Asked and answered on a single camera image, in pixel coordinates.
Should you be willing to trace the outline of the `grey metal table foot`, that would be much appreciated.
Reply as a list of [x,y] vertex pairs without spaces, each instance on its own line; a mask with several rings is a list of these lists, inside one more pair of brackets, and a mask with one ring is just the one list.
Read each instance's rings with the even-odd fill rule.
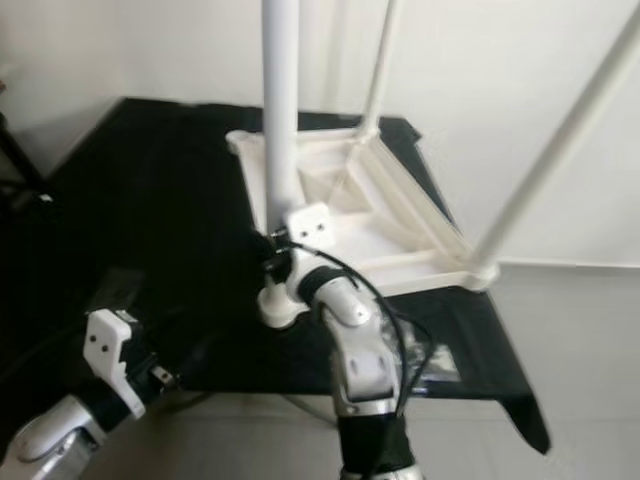
[[282,396],[282,398],[285,402],[288,402],[289,404],[292,404],[293,407],[296,407],[297,410],[307,413],[307,415],[311,416],[312,419],[324,422],[324,424],[328,425],[329,428],[337,429],[337,417],[332,415],[332,413],[326,413],[325,411],[321,410],[321,408],[317,407],[316,404],[307,402],[306,399],[303,399],[300,396]]

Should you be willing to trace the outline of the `black tablecloth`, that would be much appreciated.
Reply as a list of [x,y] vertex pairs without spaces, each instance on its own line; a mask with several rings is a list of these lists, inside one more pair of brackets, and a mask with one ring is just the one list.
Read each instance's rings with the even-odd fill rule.
[[72,339],[68,351],[3,378],[24,349],[87,314],[110,268],[146,274],[128,311],[154,326],[165,356],[209,342],[193,390],[329,392],[324,329],[303,319],[275,332],[255,302],[261,238],[227,134],[260,127],[256,108],[124,100],[52,174],[51,204],[33,201],[1,219],[4,436],[90,374]]

